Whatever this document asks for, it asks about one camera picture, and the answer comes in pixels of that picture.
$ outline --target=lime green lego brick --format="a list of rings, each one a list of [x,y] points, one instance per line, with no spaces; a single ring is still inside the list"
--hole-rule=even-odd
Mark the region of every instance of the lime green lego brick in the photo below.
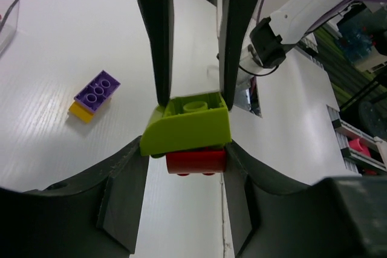
[[[217,146],[231,142],[229,111],[218,92],[177,97],[157,106],[141,138],[141,154]]]

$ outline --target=yellow lego brick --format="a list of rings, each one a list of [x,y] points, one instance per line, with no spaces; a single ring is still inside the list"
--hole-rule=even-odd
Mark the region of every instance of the yellow lego brick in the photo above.
[[[85,123],[89,123],[94,116],[93,113],[87,111],[77,102],[74,102],[68,110]]]

